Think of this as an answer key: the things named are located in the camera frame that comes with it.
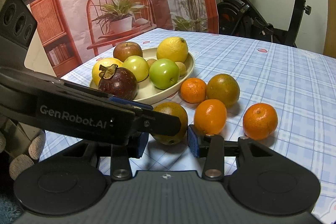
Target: plaid tablecloth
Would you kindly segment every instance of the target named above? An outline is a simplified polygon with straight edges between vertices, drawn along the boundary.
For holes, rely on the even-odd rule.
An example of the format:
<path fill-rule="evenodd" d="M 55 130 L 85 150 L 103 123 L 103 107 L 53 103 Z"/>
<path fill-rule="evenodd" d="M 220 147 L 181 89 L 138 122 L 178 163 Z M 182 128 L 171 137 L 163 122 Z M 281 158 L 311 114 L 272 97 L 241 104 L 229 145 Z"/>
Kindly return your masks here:
<path fill-rule="evenodd" d="M 143 49 L 157 47 L 166 37 L 187 40 L 196 66 L 192 77 L 208 82 L 219 73 L 232 75 L 239 83 L 239 103 L 229 109 L 222 131 L 226 140 L 243 135 L 242 115 L 259 102 L 275 107 L 278 128 L 266 145 L 312 170 L 321 182 L 321 194 L 313 213 L 324 223 L 336 220 L 336 60 L 320 54 L 251 39 L 222 35 L 175 32 L 155 29 L 136 38 Z M 100 57 L 112 57 L 113 49 L 74 69 L 63 79 L 89 86 L 91 69 Z M 179 94 L 164 101 L 181 104 L 193 122 L 197 104 L 181 100 Z M 78 142 L 79 139 L 47 132 L 42 159 Z M 186 141 L 167 147 L 152 137 L 141 159 L 130 159 L 136 170 L 197 170 L 204 160 L 195 159 Z M 225 173 L 236 169 L 235 159 L 227 158 Z M 109 174 L 110 158 L 100 170 Z"/>

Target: green apple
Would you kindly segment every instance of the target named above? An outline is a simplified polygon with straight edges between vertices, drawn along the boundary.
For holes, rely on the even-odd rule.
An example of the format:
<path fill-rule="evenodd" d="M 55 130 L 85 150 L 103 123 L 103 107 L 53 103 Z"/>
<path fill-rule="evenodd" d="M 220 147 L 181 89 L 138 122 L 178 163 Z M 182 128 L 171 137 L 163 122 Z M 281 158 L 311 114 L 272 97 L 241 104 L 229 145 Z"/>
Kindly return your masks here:
<path fill-rule="evenodd" d="M 145 80 L 148 76 L 149 65 L 141 56 L 133 55 L 128 57 L 122 67 L 130 70 L 138 82 Z"/>
<path fill-rule="evenodd" d="M 149 69 L 149 78 L 161 90 L 166 90 L 175 85 L 180 77 L 179 67 L 169 59 L 155 61 Z"/>

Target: white flower pot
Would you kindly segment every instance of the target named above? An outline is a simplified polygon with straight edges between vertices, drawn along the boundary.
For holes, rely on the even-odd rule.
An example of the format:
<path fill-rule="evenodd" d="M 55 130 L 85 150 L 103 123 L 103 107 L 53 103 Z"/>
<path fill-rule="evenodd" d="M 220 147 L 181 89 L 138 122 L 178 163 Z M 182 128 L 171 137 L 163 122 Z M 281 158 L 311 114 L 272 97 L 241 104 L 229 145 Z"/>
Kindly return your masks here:
<path fill-rule="evenodd" d="M 110 31 L 115 34 L 126 32 L 132 29 L 132 17 L 126 17 L 117 21 L 110 22 Z"/>

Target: blue gripper pad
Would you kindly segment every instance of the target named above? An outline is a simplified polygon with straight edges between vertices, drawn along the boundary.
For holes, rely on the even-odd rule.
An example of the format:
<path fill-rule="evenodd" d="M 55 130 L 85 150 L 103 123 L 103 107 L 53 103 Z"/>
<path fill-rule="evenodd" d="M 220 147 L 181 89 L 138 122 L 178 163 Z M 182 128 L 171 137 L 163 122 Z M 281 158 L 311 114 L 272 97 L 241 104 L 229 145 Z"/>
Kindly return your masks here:
<path fill-rule="evenodd" d="M 195 158 L 200 157 L 200 148 L 198 144 L 197 135 L 194 132 L 194 125 L 191 124 L 188 126 L 187 129 L 187 139 L 188 139 L 188 146 Z"/>
<path fill-rule="evenodd" d="M 151 105 L 145 105 L 145 104 L 142 104 L 142 103 L 121 99 L 121 98 L 118 98 L 118 97 L 115 97 L 115 96 L 110 97 L 109 101 L 116 102 L 116 103 L 123 104 L 123 105 L 134 105 L 134 106 L 138 106 L 138 107 L 141 107 L 141 108 L 146 108 L 146 109 L 153 110 L 153 107 Z M 142 157 L 142 154 L 145 151 L 146 145 L 148 143 L 148 138 L 149 138 L 149 133 L 148 132 L 142 132 L 141 135 L 139 136 L 138 140 L 137 140 L 136 154 L 137 154 L 138 159 Z"/>

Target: bookshelf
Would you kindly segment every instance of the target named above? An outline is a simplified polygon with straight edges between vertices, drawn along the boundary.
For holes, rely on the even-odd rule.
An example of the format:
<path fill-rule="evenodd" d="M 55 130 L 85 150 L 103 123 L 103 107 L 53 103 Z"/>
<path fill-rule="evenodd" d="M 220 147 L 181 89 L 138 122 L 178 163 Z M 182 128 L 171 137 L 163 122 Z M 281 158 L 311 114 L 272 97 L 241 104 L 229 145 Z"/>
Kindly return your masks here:
<path fill-rule="evenodd" d="M 37 32 L 57 77 L 82 64 L 60 0 L 35 0 L 30 4 Z"/>

